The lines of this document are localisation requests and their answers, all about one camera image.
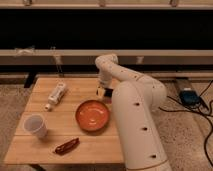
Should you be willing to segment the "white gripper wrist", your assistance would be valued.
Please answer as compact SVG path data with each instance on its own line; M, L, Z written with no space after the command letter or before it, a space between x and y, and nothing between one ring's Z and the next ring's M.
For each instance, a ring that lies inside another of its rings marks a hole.
M112 77L110 75L100 74L99 78L98 78L98 81L99 81L99 85L101 87L97 88L96 95L97 95L97 97L99 99L102 99L104 97L104 94L105 94L105 89L104 88L109 88L110 87L110 85L112 83Z

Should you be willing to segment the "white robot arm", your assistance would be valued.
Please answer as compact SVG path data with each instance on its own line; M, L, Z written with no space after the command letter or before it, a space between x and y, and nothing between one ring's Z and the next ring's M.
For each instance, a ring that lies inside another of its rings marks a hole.
M112 112L119 134L126 171L172 171L151 112L166 99L164 84L146 74L122 67L115 54L95 59L99 85L112 93Z

